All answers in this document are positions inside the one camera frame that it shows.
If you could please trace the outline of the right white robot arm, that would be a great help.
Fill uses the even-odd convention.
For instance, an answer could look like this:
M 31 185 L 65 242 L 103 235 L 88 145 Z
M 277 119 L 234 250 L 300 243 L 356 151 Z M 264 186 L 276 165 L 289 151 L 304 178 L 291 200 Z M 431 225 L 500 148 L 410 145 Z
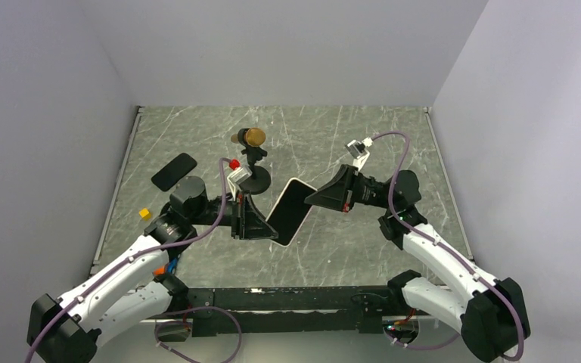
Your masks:
M 425 264 L 443 283 L 432 284 L 412 270 L 388 281 L 387 305 L 396 314 L 421 310 L 451 327 L 479 360 L 517 361 L 530 336 L 520 285 L 497 278 L 450 246 L 416 208 L 419 180 L 411 170 L 398 171 L 386 182 L 343 164 L 337 174 L 306 203 L 348 213 L 363 204 L 384 209 L 378 219 L 384 238 Z

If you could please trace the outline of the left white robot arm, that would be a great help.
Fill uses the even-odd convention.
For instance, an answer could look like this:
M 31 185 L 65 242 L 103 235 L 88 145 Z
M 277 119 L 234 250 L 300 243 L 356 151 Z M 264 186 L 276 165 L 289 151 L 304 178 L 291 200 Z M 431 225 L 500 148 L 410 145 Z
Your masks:
M 138 322 L 162 314 L 180 316 L 193 300 L 183 281 L 170 271 L 143 287 L 137 286 L 140 280 L 201 240 L 196 225 L 208 227 L 204 236 L 228 226 L 238 240 L 277 237 L 252 200 L 270 184 L 269 178 L 238 168 L 223 180 L 223 193 L 211 200 L 201 178 L 183 178 L 158 217 L 124 253 L 58 298 L 44 294 L 33 303 L 26 360 L 38 355 L 46 362 L 89 362 L 98 348 Z

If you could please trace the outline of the black phone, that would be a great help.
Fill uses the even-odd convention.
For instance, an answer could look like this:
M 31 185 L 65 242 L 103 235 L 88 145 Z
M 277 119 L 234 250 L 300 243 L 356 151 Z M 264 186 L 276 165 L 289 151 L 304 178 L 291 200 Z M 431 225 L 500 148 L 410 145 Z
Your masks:
M 151 177 L 151 183 L 163 192 L 168 191 L 196 166 L 196 159 L 187 153 L 180 153 Z

